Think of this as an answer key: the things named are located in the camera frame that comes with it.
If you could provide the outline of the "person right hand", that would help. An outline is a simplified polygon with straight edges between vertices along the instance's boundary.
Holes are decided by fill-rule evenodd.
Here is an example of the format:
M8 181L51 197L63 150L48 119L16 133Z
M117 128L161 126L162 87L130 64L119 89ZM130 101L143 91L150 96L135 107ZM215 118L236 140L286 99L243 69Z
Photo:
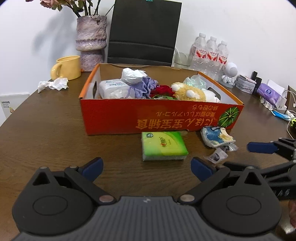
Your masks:
M296 228L296 200L288 202L290 224Z

